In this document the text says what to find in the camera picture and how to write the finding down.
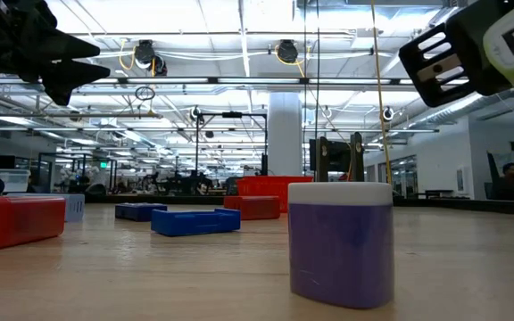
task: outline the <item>white lid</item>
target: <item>white lid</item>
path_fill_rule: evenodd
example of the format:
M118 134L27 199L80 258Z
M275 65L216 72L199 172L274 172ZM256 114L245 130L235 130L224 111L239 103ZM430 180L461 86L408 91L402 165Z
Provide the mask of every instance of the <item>white lid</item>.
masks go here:
M385 183L292 183L289 204L392 205L392 186Z

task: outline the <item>purple cylinder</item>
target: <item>purple cylinder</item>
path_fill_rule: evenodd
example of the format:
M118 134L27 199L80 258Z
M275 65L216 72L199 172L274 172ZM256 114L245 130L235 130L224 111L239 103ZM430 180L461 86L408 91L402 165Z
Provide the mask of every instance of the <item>purple cylinder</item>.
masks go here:
M381 184L377 184L378 191L365 188L374 184L289 187L292 292L355 309L377 308L393 299L392 190ZM323 191L323 185L331 186ZM389 191L382 200L374 195L362 196L382 190ZM345 200L330 204L339 195ZM343 205L356 202L360 205Z

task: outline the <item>ceiling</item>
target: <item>ceiling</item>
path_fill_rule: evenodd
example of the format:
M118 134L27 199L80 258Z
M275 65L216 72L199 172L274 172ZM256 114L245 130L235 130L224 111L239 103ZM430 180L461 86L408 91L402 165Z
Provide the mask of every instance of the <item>ceiling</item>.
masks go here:
M345 0L319 1L319 19L315 1L308 2L307 34L304 34L304 1L291 0L47 0L59 21L58 29L86 40L101 48L100 56L87 62L109 68L111 77L149 78L151 75L134 64L132 48L140 39L154 41L154 49L168 67L168 77L248 77L248 78L362 78L377 76L377 57L382 78L408 78L397 59L398 50L425 30L432 21L446 18L452 9L442 9L441 0L377 1L376 26L378 53L374 54L373 22L370 1L348 5ZM281 63L275 47L281 39L295 42L303 61L302 69ZM83 86L70 99L69 106L57 106L38 90L22 85L0 85L0 95L16 102L20 108L8 104L0 107L13 112L34 108L49 114L101 114L99 117L72 121L68 118L38 119L24 127L96 128L158 128L159 131L136 130L139 142L132 137L116 137L112 131L54 133L57 143L64 138L82 138L91 142L73 147L154 147L150 154L132 152L134 156L162 155L170 163L176 155L195 154L195 132L174 132L176 128L191 128L189 117L197 106L202 112L241 111L266 113L269 93L281 90L274 86L219 86L219 85L155 85L156 97L147 102L136 100L137 86L91 84ZM316 86L290 89L299 93L306 111L317 103ZM323 86L319 90L319 105L324 112L319 116L320 128L379 128L379 100L375 83L369 86ZM382 92L384 106L394 109L397 117L416 117L427 107L418 93L408 86L387 86ZM149 111L158 117L148 118ZM115 115L135 113L135 118L115 119ZM304 125L314 122L308 112ZM16 126L0 119L0 126ZM202 166L224 164L231 167L255 162L259 164L262 146L248 143L264 142L262 119L244 118L212 120L207 128L239 128L236 132L215 132L214 138L202 136ZM329 139L340 140L334 132L323 133ZM307 132L306 139L313 138ZM210 152L218 144L232 144L228 158Z

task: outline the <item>man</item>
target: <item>man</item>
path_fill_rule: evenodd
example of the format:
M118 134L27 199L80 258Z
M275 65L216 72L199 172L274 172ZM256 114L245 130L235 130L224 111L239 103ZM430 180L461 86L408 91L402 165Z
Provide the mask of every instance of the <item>man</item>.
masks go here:
M493 195L496 200L514 201L514 163L503 166L503 177L493 182Z

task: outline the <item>blue storage box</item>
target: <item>blue storage box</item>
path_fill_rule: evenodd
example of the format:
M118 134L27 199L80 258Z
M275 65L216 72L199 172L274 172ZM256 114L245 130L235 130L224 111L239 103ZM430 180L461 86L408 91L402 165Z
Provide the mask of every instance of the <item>blue storage box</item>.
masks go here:
M85 195L84 194L63 194L63 193L9 193L7 197L62 197L66 205L64 211L65 222L81 222L85 215Z
M156 203L122 203L116 205L114 216L116 218L131 219L136 222L149 222L152 219L152 210L167 210L168 206Z
M166 236L221 233L241 228L239 210L215 211L152 211L152 230Z

